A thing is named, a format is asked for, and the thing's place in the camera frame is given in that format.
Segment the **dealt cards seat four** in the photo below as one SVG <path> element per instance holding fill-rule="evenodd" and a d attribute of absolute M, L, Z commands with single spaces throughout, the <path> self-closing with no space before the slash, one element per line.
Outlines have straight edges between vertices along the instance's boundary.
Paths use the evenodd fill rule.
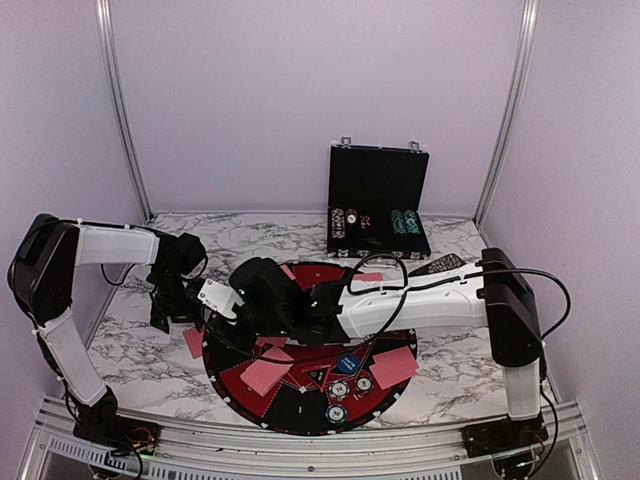
<path fill-rule="evenodd" d="M 255 346 L 256 347 L 265 347 L 266 345 L 272 347 L 283 347 L 287 344 L 287 337 L 258 337 Z"/>

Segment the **red playing card deck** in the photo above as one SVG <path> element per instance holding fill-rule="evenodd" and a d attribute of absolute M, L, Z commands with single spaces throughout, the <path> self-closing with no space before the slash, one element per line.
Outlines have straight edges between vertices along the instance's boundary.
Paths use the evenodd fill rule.
<path fill-rule="evenodd" d="M 203 355 L 204 334 L 197 328 L 189 328 L 183 333 L 184 340 L 193 359 L 199 359 Z"/>

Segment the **dealt cards seat five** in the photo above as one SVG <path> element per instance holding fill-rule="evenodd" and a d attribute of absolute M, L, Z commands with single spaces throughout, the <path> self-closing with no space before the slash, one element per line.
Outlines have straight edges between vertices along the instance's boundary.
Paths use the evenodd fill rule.
<path fill-rule="evenodd" d="M 293 271 L 289 268 L 289 266 L 288 266 L 288 265 L 286 265 L 286 264 L 282 264 L 282 265 L 280 266 L 280 268 L 281 268 L 281 270 L 282 270 L 282 271 L 287 275 L 287 277 L 288 277 L 289 279 L 291 279 L 291 280 L 293 280 L 293 281 L 295 281 L 295 280 L 296 280 L 296 276 L 295 276 L 295 274 L 294 274 L 294 273 L 293 273 Z"/>

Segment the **dealt cards seat seven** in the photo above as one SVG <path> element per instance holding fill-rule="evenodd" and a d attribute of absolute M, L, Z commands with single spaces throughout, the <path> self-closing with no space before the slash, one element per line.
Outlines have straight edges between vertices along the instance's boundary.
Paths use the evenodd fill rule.
<path fill-rule="evenodd" d="M 361 282 L 380 282 L 384 280 L 384 276 L 381 273 L 358 273 L 353 275 L 354 281 Z"/>

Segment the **dealt cards seat two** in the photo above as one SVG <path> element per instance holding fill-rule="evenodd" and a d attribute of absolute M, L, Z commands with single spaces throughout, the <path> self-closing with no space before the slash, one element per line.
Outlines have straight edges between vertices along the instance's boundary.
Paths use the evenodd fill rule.
<path fill-rule="evenodd" d="M 291 369 L 293 358 L 280 347 L 272 347 L 240 375 L 252 391 L 265 396 Z"/>

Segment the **white chip stack seat ten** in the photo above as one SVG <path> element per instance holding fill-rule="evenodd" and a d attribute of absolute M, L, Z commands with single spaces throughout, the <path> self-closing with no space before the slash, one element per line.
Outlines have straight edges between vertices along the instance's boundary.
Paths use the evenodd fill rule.
<path fill-rule="evenodd" d="M 346 381 L 336 381 L 328 386 L 327 392 L 331 400 L 341 402 L 348 397 L 350 387 Z"/>

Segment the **red chip stack seat ten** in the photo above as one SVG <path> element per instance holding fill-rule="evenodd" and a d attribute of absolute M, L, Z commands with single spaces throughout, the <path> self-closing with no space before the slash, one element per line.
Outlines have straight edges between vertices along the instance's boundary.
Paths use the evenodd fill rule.
<path fill-rule="evenodd" d="M 373 382 L 368 377 L 360 377 L 355 382 L 354 395 L 358 398 L 365 397 L 373 391 Z"/>

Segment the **dealt red playing cards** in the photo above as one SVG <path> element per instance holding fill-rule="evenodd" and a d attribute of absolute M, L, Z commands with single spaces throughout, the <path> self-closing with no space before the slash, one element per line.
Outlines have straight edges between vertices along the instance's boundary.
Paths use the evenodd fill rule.
<path fill-rule="evenodd" d="M 418 370 L 414 353 L 408 346 L 373 356 L 370 371 L 381 389 L 389 389 L 413 377 Z"/>

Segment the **blue chip stack seat one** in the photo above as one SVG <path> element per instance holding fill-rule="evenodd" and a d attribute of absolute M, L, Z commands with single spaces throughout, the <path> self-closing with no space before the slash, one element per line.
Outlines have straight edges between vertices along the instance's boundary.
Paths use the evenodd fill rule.
<path fill-rule="evenodd" d="M 348 420 L 348 411 L 340 404 L 329 405 L 325 411 L 325 417 L 330 424 L 341 425 Z"/>

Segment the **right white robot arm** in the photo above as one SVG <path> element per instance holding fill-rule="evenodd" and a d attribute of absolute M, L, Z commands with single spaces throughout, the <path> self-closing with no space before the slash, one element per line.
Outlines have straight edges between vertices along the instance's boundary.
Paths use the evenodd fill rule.
<path fill-rule="evenodd" d="M 245 261 L 232 274 L 240 325 L 256 334 L 284 334 L 303 345 L 345 344 L 386 332 L 485 326 L 501 366 L 508 416 L 495 438 L 515 448 L 534 431 L 541 409 L 542 335 L 535 294 L 499 249 L 448 273 L 410 275 L 366 285 L 353 273 L 301 286 L 270 258 Z"/>

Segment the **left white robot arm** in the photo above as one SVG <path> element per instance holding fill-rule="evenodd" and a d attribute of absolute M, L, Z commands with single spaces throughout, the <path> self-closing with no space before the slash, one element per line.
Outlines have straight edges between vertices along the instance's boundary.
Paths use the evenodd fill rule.
<path fill-rule="evenodd" d="M 17 305 L 31 320 L 47 362 L 80 404 L 93 407 L 109 390 L 76 328 L 74 274 L 85 265 L 147 266 L 152 327 L 192 322 L 198 309 L 188 299 L 189 275 L 206 264 L 200 239 L 155 229 L 60 219 L 39 214 L 10 264 L 7 280 Z"/>

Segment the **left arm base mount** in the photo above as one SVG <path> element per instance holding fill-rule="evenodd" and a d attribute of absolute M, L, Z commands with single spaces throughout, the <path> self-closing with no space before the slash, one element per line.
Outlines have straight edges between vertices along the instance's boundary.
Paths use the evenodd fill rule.
<path fill-rule="evenodd" d="M 121 416 L 115 398 L 93 406 L 76 404 L 73 434 L 83 440 L 115 448 L 122 453 L 153 452 L 160 433 L 157 423 Z"/>

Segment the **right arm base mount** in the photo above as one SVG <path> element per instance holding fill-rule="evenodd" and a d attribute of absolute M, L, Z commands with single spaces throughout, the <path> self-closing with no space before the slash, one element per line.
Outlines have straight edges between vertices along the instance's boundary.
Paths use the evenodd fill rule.
<path fill-rule="evenodd" d="M 542 446 L 549 438 L 541 411 L 525 420 L 504 418 L 470 424 L 461 429 L 469 458 L 500 454 L 518 448 Z"/>

